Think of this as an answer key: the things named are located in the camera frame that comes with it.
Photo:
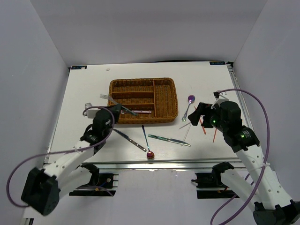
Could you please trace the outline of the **pink handled fork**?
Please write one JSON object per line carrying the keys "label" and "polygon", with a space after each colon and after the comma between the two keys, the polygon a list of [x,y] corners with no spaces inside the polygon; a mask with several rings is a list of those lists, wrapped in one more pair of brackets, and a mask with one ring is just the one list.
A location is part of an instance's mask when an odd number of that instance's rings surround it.
{"label": "pink handled fork", "polygon": [[126,114],[126,113],[136,113],[136,114],[151,114],[152,111],[143,111],[143,110],[132,110],[132,111],[127,111],[127,110],[121,110],[121,114]]}

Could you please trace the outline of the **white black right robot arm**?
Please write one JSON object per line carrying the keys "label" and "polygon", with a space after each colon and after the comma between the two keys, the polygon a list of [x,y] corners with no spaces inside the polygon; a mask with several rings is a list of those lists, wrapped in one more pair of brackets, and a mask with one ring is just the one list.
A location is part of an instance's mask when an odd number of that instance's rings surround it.
{"label": "white black right robot arm", "polygon": [[224,141],[242,161],[253,181],[250,185],[230,163],[223,162],[213,166],[212,183],[217,187],[228,186],[246,203],[256,224],[294,224],[300,218],[300,203],[292,200],[264,161],[266,154],[253,130],[242,124],[238,104],[232,101],[216,105],[199,103],[188,119],[196,126],[200,118],[203,118],[202,127],[216,128],[223,134]]}

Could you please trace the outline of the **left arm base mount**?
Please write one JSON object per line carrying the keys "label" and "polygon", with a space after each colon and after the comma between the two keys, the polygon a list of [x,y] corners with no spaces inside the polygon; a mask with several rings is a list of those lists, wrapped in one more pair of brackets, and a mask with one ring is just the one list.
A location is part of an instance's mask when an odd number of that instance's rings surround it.
{"label": "left arm base mount", "polygon": [[94,181],[82,185],[69,193],[69,196],[113,197],[118,187],[119,175],[99,173]]}

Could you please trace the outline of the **silver patterned table knife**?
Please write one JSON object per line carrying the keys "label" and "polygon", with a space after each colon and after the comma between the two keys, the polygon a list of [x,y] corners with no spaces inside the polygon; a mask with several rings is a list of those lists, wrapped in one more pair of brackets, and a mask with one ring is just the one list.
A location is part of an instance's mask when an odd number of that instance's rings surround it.
{"label": "silver patterned table knife", "polygon": [[146,152],[147,150],[141,146],[140,144],[138,144],[137,142],[135,142],[134,140],[132,140],[128,135],[126,135],[125,133],[117,130],[117,129],[113,129],[114,132],[116,132],[117,134],[119,134],[120,136],[122,136],[123,138],[125,138],[127,141],[129,141],[130,143],[132,143],[134,146],[138,147],[139,149],[141,149],[142,151]]}

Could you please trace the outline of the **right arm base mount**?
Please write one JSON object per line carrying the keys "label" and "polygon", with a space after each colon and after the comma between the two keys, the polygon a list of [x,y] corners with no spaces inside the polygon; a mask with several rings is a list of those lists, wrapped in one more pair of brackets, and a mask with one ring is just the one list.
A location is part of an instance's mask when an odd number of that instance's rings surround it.
{"label": "right arm base mount", "polygon": [[208,172],[196,173],[191,182],[196,186],[198,199],[230,199],[235,195],[230,188],[218,183]]}

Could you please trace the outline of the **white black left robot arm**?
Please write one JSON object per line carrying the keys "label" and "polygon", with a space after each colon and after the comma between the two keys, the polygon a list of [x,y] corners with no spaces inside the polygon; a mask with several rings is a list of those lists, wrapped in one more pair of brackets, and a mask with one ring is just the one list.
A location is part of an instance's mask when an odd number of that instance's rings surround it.
{"label": "white black left robot arm", "polygon": [[65,153],[41,169],[33,168],[26,179],[21,200],[43,216],[49,215],[59,200],[81,186],[94,187],[99,182],[99,169],[86,160],[105,145],[114,124],[118,122],[121,105],[96,109],[88,125],[70,153]]}

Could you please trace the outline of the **green handled table knife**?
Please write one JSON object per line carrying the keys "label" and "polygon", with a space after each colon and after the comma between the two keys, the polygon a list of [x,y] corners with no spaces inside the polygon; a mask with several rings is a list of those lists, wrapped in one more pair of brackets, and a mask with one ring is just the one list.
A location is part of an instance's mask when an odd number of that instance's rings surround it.
{"label": "green handled table knife", "polygon": [[179,144],[179,145],[182,145],[182,146],[188,146],[188,147],[191,146],[189,143],[187,143],[185,141],[177,140],[177,139],[166,138],[166,137],[151,135],[151,134],[149,134],[148,137],[153,138],[153,139],[157,139],[157,140],[161,140],[161,141],[165,141],[165,142],[176,143],[176,144]]}

